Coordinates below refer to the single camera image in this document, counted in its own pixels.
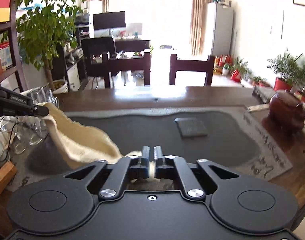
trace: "circular black disc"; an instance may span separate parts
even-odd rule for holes
[[[298,210],[297,200],[290,192],[251,177],[223,180],[210,207],[226,225],[249,233],[286,228]]]
[[[78,225],[93,206],[93,198],[80,180],[56,177],[15,191],[7,212],[22,229],[54,233]]]

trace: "black monitor screen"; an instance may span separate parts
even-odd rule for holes
[[[125,12],[94,14],[93,24],[94,31],[126,27]]]

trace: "silver bolt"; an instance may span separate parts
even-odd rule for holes
[[[116,192],[113,189],[103,189],[100,194],[103,197],[113,197],[116,195]]]
[[[149,196],[148,199],[151,200],[151,201],[154,201],[154,200],[157,199],[157,197],[156,196]]]
[[[201,197],[203,194],[204,192],[201,189],[191,189],[188,191],[190,197]]]

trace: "beige towel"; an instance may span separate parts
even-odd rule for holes
[[[116,163],[123,157],[118,147],[102,130],[72,122],[52,103],[40,105],[49,109],[49,115],[43,119],[52,140],[70,168],[75,169],[96,160]],[[135,151],[128,155],[141,156],[141,152]],[[154,167],[150,171],[153,178]]]

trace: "plant stem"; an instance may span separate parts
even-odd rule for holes
[[[46,75],[47,81],[49,82],[49,87],[51,88],[51,91],[54,91],[55,87],[54,87],[54,83],[52,80],[51,69],[49,68],[48,59],[44,58],[43,61],[44,61],[45,75]]]

